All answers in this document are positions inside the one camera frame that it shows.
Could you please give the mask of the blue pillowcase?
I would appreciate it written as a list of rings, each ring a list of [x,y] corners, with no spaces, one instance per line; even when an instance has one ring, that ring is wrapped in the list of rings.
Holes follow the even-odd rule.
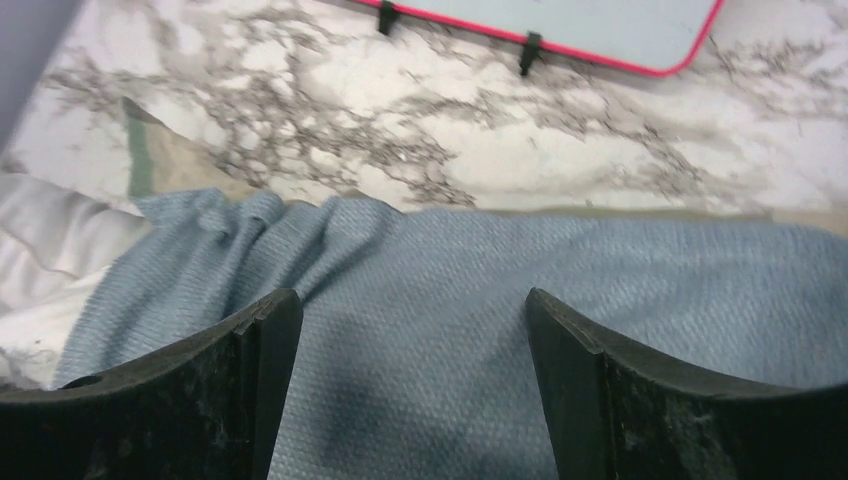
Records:
[[[274,479],[552,479],[523,304],[541,288],[649,346],[795,387],[847,377],[847,242],[762,223],[401,213],[373,199],[142,198],[56,385],[268,292],[304,305]]]

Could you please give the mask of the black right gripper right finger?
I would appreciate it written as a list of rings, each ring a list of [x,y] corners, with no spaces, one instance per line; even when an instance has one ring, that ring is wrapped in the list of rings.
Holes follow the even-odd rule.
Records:
[[[562,479],[843,479],[847,388],[721,374],[533,289],[525,319]]]

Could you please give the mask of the white pillow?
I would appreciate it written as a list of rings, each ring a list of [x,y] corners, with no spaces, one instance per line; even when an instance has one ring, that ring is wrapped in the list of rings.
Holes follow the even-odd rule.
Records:
[[[143,218],[77,191],[2,174],[2,389],[50,385],[88,297],[149,230]]]

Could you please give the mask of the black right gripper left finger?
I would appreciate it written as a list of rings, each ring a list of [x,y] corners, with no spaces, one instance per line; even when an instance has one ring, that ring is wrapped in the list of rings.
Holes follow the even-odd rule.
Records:
[[[264,479],[303,313],[279,289],[57,390],[1,397],[5,479]]]

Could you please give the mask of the patchwork green beige pillowcase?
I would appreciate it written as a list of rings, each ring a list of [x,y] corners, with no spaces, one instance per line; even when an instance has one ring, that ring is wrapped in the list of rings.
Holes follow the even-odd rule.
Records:
[[[135,101],[124,97],[131,174],[127,194],[156,194],[216,188],[229,200],[247,199],[259,189],[227,175],[213,165],[210,151],[166,126]],[[610,209],[594,206],[555,206],[541,209],[494,209],[500,215],[570,215],[588,218],[631,218],[686,222],[749,221],[803,226],[847,237],[847,212],[763,210],[751,213],[709,213],[685,208]]]

